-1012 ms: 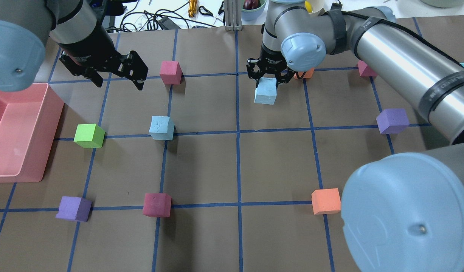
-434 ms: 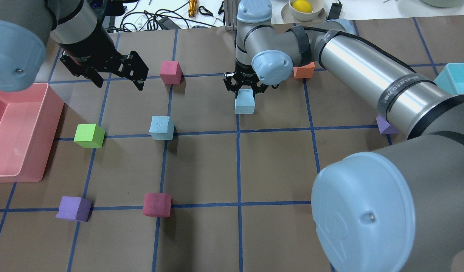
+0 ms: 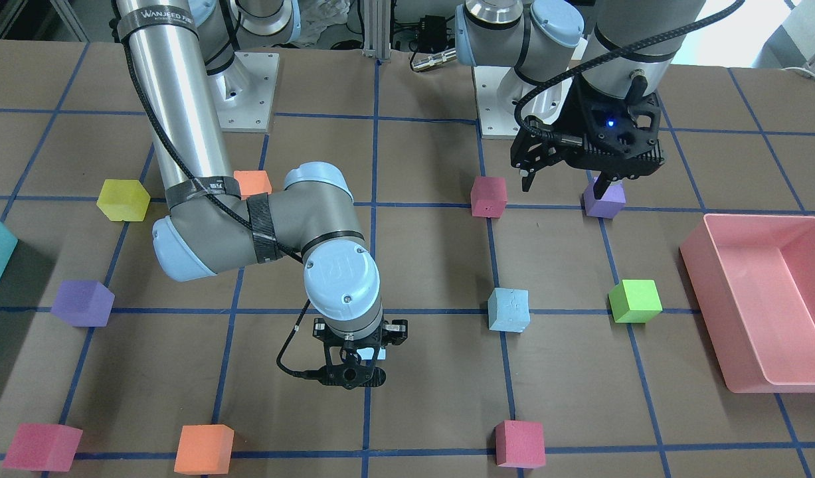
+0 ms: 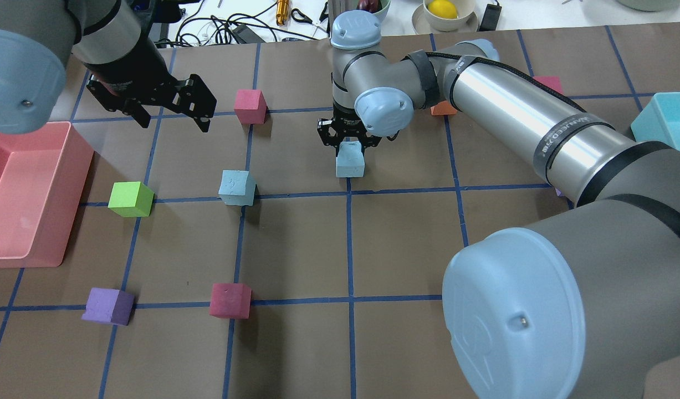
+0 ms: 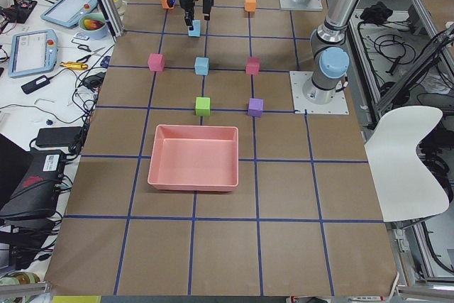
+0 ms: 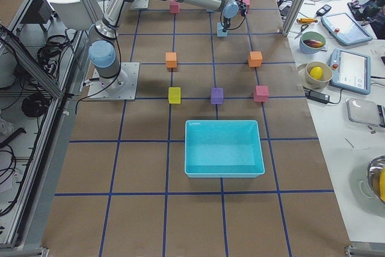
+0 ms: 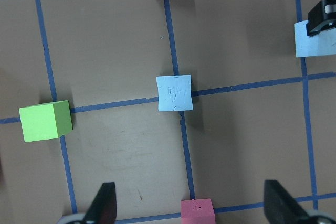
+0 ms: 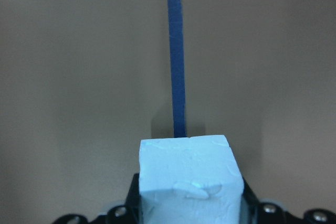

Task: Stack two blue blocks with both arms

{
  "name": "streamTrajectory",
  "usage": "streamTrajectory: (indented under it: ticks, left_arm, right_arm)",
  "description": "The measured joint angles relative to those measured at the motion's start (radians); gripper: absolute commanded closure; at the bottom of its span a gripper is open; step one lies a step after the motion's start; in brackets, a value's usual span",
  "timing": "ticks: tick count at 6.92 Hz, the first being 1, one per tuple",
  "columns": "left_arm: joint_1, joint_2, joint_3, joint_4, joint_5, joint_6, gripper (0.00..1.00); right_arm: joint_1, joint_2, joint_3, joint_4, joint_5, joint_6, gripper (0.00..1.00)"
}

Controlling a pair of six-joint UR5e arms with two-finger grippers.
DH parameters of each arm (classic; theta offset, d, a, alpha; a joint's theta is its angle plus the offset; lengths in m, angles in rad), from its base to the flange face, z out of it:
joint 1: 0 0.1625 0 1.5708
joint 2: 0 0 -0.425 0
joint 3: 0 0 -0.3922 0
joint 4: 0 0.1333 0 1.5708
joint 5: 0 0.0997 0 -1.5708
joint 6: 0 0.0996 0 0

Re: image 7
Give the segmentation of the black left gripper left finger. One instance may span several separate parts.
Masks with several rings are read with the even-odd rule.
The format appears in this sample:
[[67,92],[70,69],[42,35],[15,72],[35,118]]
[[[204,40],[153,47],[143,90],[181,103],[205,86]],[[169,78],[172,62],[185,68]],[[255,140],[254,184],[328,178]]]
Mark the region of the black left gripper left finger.
[[101,185],[82,223],[115,223],[117,218],[115,186],[115,182]]

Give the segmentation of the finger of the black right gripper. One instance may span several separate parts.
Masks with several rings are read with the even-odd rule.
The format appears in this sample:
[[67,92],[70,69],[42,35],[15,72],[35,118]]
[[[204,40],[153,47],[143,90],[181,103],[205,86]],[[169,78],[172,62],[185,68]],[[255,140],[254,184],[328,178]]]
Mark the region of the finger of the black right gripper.
[[308,13],[307,36],[335,28],[335,0],[320,0]]

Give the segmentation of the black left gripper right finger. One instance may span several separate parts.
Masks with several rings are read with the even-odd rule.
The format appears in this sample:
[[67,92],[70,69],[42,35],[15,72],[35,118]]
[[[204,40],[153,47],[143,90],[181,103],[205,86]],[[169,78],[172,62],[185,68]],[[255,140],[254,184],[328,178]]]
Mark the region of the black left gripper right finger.
[[269,223],[309,223],[308,213],[277,180],[264,181],[264,214]]

